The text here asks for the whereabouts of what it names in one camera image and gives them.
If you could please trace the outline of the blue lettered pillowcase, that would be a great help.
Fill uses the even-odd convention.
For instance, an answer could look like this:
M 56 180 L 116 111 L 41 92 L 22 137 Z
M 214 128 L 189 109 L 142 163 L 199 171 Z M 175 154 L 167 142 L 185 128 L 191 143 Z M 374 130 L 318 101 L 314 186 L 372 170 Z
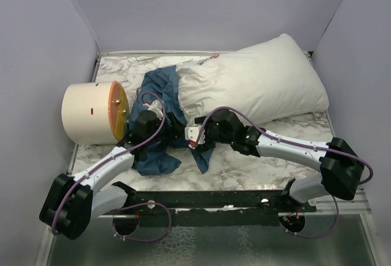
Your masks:
M 159 100 L 163 107 L 163 118 L 143 106 L 145 102 Z M 165 119 L 166 113 L 173 112 L 183 124 L 188 121 L 178 101 L 178 76 L 176 66 L 157 68 L 144 75 L 137 99 L 129 118 L 130 138 L 134 145 L 140 144 L 152 135 L 148 143 L 134 151 L 134 168 L 140 175 L 164 175 L 174 172 L 181 161 L 166 153 Z

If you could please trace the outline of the white pillow with red logo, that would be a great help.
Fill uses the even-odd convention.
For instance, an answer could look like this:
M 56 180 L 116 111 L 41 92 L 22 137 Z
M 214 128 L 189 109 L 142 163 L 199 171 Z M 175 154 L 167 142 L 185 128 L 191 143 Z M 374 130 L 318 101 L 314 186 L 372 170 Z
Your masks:
M 187 120 L 228 106 L 256 124 L 329 107 L 308 57 L 288 34 L 176 66 L 178 99 Z

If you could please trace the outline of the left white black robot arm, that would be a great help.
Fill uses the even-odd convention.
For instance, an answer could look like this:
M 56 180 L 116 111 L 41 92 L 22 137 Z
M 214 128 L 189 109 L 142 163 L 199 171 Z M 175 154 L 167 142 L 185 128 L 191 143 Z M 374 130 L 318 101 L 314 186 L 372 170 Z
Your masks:
M 111 210 L 130 213 L 135 205 L 130 189 L 121 184 L 104 186 L 144 159 L 150 146 L 183 137 L 185 126 L 172 112 L 159 118 L 153 111 L 141 111 L 130 131 L 104 158 L 82 172 L 60 174 L 53 180 L 40 221 L 50 226 L 54 235 L 74 240 L 93 218 Z

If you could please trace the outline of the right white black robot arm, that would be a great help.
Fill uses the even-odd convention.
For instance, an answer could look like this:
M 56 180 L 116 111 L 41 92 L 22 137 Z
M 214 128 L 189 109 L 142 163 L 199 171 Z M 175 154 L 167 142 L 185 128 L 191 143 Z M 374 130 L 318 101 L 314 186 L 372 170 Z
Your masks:
M 185 128 L 185 138 L 192 149 L 210 149 L 216 143 L 227 144 L 242 155 L 279 158 L 301 164 L 316 173 L 290 180 L 279 198 L 289 212 L 315 198 L 331 195 L 351 201 L 356 195 L 364 164 L 342 138 L 329 142 L 305 141 L 278 135 L 253 122 L 244 125 L 239 114 L 230 108 L 218 108 L 195 119 Z

